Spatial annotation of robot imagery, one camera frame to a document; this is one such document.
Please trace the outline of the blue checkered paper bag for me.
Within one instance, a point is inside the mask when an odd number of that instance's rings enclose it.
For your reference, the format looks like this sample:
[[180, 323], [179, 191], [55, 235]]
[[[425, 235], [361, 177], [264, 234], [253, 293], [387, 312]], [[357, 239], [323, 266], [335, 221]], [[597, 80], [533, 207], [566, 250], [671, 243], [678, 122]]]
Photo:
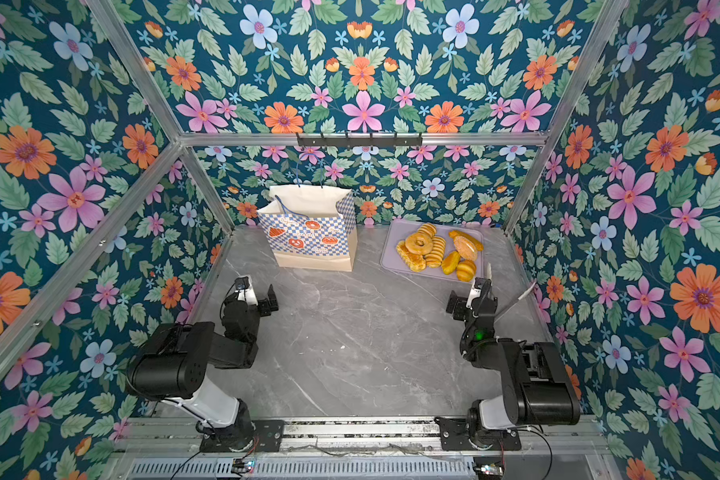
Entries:
[[315, 185], [276, 185], [258, 210], [277, 264], [283, 268], [350, 272], [358, 246], [354, 193]]

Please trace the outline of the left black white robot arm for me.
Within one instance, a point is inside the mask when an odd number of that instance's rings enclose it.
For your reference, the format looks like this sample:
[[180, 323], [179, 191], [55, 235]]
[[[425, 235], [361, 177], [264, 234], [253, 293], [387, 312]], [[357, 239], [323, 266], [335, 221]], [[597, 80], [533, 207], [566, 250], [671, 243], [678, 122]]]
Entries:
[[273, 286], [258, 297], [249, 275], [236, 278], [220, 306], [224, 332], [218, 333], [212, 322], [158, 327], [127, 369], [128, 392], [192, 416], [204, 451], [254, 450], [260, 434], [247, 404], [225, 393], [207, 370], [252, 368], [261, 320], [278, 310]]

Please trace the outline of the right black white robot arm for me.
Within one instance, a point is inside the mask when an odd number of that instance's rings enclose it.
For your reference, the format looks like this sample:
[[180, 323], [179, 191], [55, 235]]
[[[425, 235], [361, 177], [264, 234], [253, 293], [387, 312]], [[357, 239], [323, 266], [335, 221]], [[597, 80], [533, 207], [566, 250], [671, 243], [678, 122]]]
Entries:
[[497, 373], [501, 391], [494, 398], [474, 401], [465, 419], [440, 422], [445, 450], [517, 450], [521, 446], [517, 434], [523, 427], [579, 422], [580, 400], [558, 347], [497, 332], [500, 321], [532, 290], [528, 287], [505, 307], [499, 305], [487, 278], [475, 278], [466, 296], [450, 293], [445, 311], [463, 324], [461, 357], [474, 368]]

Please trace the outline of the ring donut fake bread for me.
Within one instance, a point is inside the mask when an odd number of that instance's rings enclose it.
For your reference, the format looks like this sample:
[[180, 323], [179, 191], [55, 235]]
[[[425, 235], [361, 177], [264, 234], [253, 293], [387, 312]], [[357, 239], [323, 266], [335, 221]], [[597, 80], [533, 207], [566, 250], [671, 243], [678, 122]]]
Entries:
[[405, 246], [414, 255], [424, 256], [430, 254], [434, 248], [433, 236], [417, 231], [405, 239]]

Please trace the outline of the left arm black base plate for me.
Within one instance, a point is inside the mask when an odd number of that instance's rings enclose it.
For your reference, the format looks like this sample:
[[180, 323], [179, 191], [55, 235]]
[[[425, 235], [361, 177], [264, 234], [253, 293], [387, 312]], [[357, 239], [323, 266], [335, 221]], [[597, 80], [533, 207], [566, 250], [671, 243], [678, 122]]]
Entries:
[[284, 437], [282, 420], [250, 420], [239, 417], [228, 427], [212, 427], [198, 422], [202, 453], [278, 452]]

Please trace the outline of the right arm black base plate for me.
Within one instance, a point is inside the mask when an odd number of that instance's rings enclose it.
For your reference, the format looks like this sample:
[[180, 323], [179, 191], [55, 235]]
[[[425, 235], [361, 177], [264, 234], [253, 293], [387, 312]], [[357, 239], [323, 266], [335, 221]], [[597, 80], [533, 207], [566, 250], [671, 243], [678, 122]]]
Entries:
[[436, 417], [444, 451], [520, 451], [522, 443], [516, 430], [488, 430], [475, 419]]

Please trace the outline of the lilac plastic tray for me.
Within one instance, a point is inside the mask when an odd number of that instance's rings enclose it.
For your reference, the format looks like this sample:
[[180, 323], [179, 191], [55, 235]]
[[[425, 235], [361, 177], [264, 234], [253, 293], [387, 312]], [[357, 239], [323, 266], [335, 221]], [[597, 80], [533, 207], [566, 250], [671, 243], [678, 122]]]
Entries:
[[395, 273], [469, 283], [490, 276], [486, 260], [479, 232], [396, 220], [389, 227], [381, 265]]

